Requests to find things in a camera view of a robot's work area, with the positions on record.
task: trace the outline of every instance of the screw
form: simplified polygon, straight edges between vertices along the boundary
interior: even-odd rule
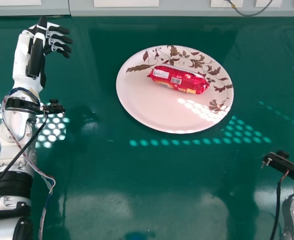
[[[266,166],[269,166],[269,163],[272,161],[271,158],[267,158],[268,159],[268,162],[266,163]]]
[[[59,102],[58,99],[50,99],[49,100],[49,103],[51,103],[51,104],[57,104],[58,102]]]
[[[285,159],[289,158],[289,153],[282,151],[282,150],[277,151],[276,154],[285,158]]]

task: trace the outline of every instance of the black cable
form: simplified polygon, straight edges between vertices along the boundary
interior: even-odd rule
[[[23,154],[23,152],[30,146],[30,144],[37,138],[41,130],[44,128],[44,126],[47,123],[48,117],[46,117],[45,121],[39,127],[39,129],[36,131],[36,133],[31,137],[31,139],[26,143],[26,145],[18,152],[18,154],[11,160],[11,162],[8,164],[8,166],[3,170],[3,172],[0,174],[0,181],[3,178],[3,176],[9,171],[9,169],[15,164],[15,162],[18,160],[18,158]]]
[[[270,240],[274,239],[275,233],[276,233],[276,230],[277,230],[277,225],[278,225],[279,211],[280,211],[280,185],[281,185],[281,182],[279,181],[277,183],[277,190],[276,190],[277,202],[276,202],[275,222],[273,223],[273,228],[272,228]]]
[[[225,1],[229,2],[230,5],[231,5],[231,7],[232,7],[233,9],[235,9],[235,11],[236,11],[239,15],[241,15],[241,16],[243,16],[243,17],[253,17],[253,16],[256,16],[256,15],[258,15],[258,14],[261,14],[263,11],[265,11],[265,10],[269,7],[269,5],[272,3],[273,0],[270,0],[270,1],[268,2],[268,4],[267,4],[262,10],[260,10],[259,12],[253,13],[253,14],[244,14],[244,13],[240,12],[240,11],[236,8],[235,4],[233,4],[231,0],[225,0]]]

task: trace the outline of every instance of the robotic arm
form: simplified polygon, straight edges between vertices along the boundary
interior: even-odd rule
[[[5,96],[0,125],[0,240],[31,240],[33,227],[31,214],[31,187],[34,172],[46,181],[52,194],[55,180],[36,167],[37,155],[34,141],[44,125],[36,130],[36,115],[64,113],[57,100],[50,105],[40,105],[39,94],[46,84],[45,56],[51,52],[69,58],[71,49],[65,37],[69,30],[47,22],[41,17],[34,25],[19,35],[15,52],[14,86]],[[45,216],[41,220],[39,238]]]
[[[284,173],[283,177],[277,186],[277,212],[279,212],[280,205],[280,184],[284,177],[288,176],[294,180],[294,163],[288,160],[289,154],[278,151],[277,153],[270,152],[263,157],[262,166],[271,166],[272,168]],[[282,204],[282,214],[284,219],[284,227],[282,233],[282,240],[294,240],[294,189],[293,194],[290,195]],[[277,222],[278,214],[276,214],[274,229],[270,240],[273,240]]]

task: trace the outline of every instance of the white plate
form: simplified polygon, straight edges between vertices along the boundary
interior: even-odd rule
[[[202,94],[191,94],[156,84],[147,76],[162,63],[206,74],[210,87]],[[163,45],[142,50],[122,65],[117,94],[125,110],[142,124],[162,132],[188,134],[208,129],[227,115],[233,85],[212,57],[185,46]]]

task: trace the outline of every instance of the plate rim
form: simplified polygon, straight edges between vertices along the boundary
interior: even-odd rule
[[[116,78],[116,92],[117,92],[117,97],[118,97],[118,100],[119,100],[121,106],[126,110],[126,112],[127,112],[127,113],[128,113],[133,119],[135,119],[135,120],[138,121],[139,123],[143,124],[144,126],[147,126],[147,127],[151,128],[151,129],[153,129],[153,130],[160,131],[160,132],[163,132],[163,133],[179,134],[179,135],[181,135],[181,134],[192,134],[192,133],[202,132],[202,131],[204,131],[204,130],[207,130],[207,129],[212,128],[212,127],[214,127],[215,125],[219,124],[219,123],[220,123],[225,117],[227,117],[227,115],[229,114],[229,112],[230,112],[230,110],[231,110],[231,107],[232,107],[232,105],[233,105],[233,100],[234,100],[234,89],[233,89],[233,88],[232,88],[232,96],[230,96],[230,98],[229,98],[229,100],[230,100],[230,109],[228,110],[227,114],[226,114],[223,118],[221,118],[218,122],[213,122],[212,125],[208,125],[208,126],[202,128],[201,130],[197,129],[197,130],[194,130],[194,131],[191,131],[191,132],[186,132],[186,131],[184,131],[184,132],[178,132],[178,131],[176,131],[176,132],[173,132],[173,131],[170,132],[170,131],[165,130],[165,129],[162,129],[162,128],[160,128],[160,127],[155,128],[155,127],[151,126],[150,124],[148,124],[147,122],[145,122],[145,121],[144,121],[143,119],[141,119],[139,116],[132,114],[132,113],[127,109],[127,107],[125,107],[125,104],[123,104],[123,101],[121,100],[121,98],[120,98],[120,96],[119,96],[119,91],[118,91],[118,88],[119,88],[119,86],[118,86],[118,85],[119,85],[119,81],[118,81],[118,80],[119,80],[119,74],[120,74],[120,72],[122,72],[122,70],[123,70],[123,68],[124,68],[124,65],[125,65],[125,64],[126,64],[126,63],[127,63],[127,62],[128,62],[133,56],[138,55],[138,54],[140,54],[140,53],[143,53],[143,52],[146,51],[147,49],[159,48],[159,47],[166,47],[166,46],[169,46],[169,45],[156,45],[156,46],[151,46],[151,47],[148,47],[148,48],[142,49],[142,50],[136,52],[135,54],[131,55],[131,56],[130,56],[130,57],[129,57],[129,58],[128,58],[128,59],[127,59],[122,65],[121,65],[121,67],[120,67],[120,69],[119,69],[119,71],[118,71],[118,74],[117,74],[117,78]],[[230,77],[230,75],[228,74],[227,70],[226,70],[226,69],[220,64],[220,62],[218,62],[216,59],[214,59],[214,58],[211,57],[210,55],[208,55],[208,54],[206,54],[206,53],[204,53],[204,52],[202,52],[202,51],[200,51],[200,50],[197,50],[197,49],[194,49],[194,48],[188,47],[188,46],[181,46],[181,45],[173,45],[173,46],[175,46],[175,47],[180,47],[180,48],[188,48],[188,49],[190,49],[190,50],[195,50],[195,51],[198,51],[200,54],[204,54],[204,55],[210,57],[211,59],[213,59],[214,61],[216,61],[216,62],[217,62],[222,68],[223,68],[223,70],[226,72],[227,76],[229,77],[231,83],[233,84],[233,82],[232,82],[232,80],[231,80],[231,77]]]

